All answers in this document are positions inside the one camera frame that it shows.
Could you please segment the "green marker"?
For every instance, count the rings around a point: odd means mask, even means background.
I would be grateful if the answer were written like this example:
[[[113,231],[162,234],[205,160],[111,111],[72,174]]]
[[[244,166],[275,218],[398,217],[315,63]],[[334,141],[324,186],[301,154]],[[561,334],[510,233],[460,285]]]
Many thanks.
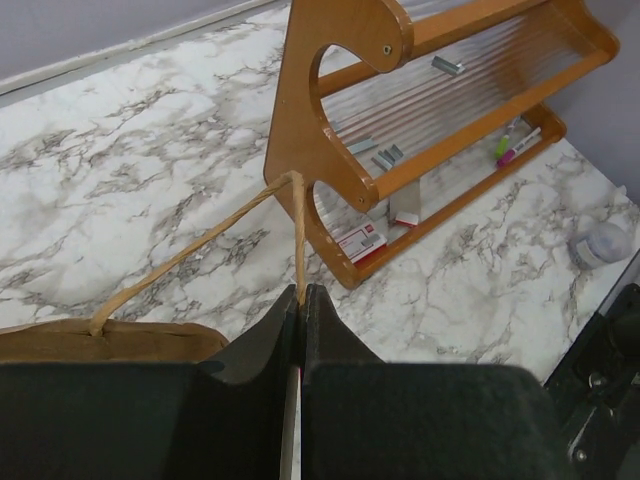
[[[496,160],[500,159],[507,151],[507,147],[509,144],[509,140],[511,138],[511,135],[514,131],[514,129],[516,128],[516,126],[518,125],[518,123],[520,122],[521,117],[517,116],[515,118],[513,118],[506,126],[504,133],[502,135],[502,137],[500,138],[500,141],[496,147],[495,153],[494,153],[494,157]]]

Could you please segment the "open small cardboard box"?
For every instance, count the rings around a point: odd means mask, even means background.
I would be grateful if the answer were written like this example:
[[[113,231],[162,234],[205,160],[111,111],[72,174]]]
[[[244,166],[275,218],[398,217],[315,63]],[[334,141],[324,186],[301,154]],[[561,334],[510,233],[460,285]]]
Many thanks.
[[[416,227],[421,222],[420,181],[416,180],[389,197],[389,220],[393,225]]]

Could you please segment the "red white staples box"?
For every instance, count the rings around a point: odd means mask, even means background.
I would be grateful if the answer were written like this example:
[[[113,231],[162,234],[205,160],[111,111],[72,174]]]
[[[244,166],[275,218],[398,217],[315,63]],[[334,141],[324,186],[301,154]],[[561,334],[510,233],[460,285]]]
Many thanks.
[[[387,245],[386,237],[374,223],[367,222],[342,235],[337,240],[348,260],[357,264]]]

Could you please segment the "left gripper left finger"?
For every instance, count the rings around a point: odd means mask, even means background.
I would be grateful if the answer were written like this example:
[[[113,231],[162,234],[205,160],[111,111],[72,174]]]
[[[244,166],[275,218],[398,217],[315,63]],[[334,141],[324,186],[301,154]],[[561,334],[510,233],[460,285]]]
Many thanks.
[[[288,287],[197,363],[4,365],[2,477],[289,478],[297,313]]]

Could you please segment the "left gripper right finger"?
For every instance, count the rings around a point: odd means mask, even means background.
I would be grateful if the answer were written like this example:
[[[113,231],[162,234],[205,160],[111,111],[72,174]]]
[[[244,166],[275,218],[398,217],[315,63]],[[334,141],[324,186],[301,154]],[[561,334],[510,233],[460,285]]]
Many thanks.
[[[554,405],[528,370],[386,363],[311,285],[301,312],[305,479],[571,479]]]

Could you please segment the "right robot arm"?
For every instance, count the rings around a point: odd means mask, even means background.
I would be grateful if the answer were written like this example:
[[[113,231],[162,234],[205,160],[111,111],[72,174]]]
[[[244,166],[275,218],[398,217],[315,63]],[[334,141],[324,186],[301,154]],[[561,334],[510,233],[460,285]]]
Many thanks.
[[[639,285],[587,322],[545,382],[577,479],[639,477]]]

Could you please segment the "wooden shelf rack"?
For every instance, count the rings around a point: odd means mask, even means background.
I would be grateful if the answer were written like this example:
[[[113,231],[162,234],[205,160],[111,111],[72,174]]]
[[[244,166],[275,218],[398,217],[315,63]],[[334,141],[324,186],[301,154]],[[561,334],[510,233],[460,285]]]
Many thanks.
[[[532,155],[562,139],[546,100],[615,58],[616,36],[582,1],[295,1],[291,5],[264,164],[272,181],[299,172],[361,213],[520,116],[539,141],[529,152],[357,264],[314,204],[306,237],[347,288],[458,213]],[[462,63],[450,76],[434,56]],[[371,138],[377,146],[351,154]],[[396,144],[384,172],[371,158]]]

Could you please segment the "pink marker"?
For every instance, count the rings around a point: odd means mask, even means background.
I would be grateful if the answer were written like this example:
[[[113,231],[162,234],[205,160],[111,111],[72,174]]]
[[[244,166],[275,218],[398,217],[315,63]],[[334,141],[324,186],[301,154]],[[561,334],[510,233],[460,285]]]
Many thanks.
[[[531,131],[526,137],[521,139],[513,147],[508,149],[496,162],[497,168],[502,168],[509,164],[516,156],[518,156],[524,148],[541,132],[541,128],[537,127]]]

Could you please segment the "staple strip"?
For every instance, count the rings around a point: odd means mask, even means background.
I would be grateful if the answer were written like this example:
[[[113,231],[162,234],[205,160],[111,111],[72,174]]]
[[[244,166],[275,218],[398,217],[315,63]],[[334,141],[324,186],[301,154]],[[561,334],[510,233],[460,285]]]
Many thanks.
[[[434,56],[431,66],[450,76],[458,76],[465,71],[462,63],[453,63],[440,56]]]
[[[384,172],[391,170],[404,157],[402,150],[392,144],[389,148],[379,150],[372,158],[372,162]]]
[[[350,145],[347,146],[347,150],[353,154],[353,155],[357,155],[359,153],[365,152],[367,150],[370,150],[374,147],[376,147],[377,144],[371,139],[371,138],[365,138],[359,141],[356,141],[355,143],[352,143]]]

